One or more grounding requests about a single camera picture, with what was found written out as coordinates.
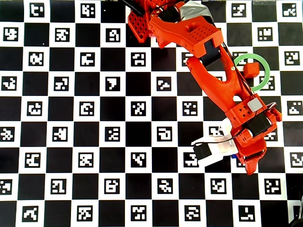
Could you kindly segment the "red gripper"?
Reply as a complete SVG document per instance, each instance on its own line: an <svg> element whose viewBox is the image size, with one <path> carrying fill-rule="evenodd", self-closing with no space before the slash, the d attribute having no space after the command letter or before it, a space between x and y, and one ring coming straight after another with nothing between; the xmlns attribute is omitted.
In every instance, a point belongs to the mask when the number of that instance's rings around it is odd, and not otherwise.
<svg viewBox="0 0 303 227"><path fill-rule="evenodd" d="M277 123L282 121L282 114L274 107L257 111L240 128L233 130L237 145L237 158L245 165L248 175L252 175L260 159L266 152L265 137L277 129Z"/></svg>

